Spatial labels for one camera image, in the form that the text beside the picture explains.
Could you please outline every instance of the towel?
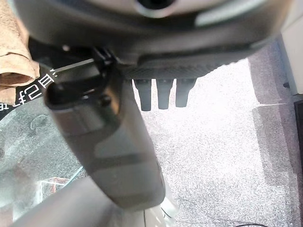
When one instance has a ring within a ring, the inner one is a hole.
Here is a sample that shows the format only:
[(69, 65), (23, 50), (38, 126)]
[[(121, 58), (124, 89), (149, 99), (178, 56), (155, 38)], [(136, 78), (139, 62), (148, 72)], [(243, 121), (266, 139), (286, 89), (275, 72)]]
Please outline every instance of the towel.
[(16, 87), (39, 77), (39, 64), (27, 49), (28, 35), (6, 0), (0, 0), (0, 103), (13, 105)]

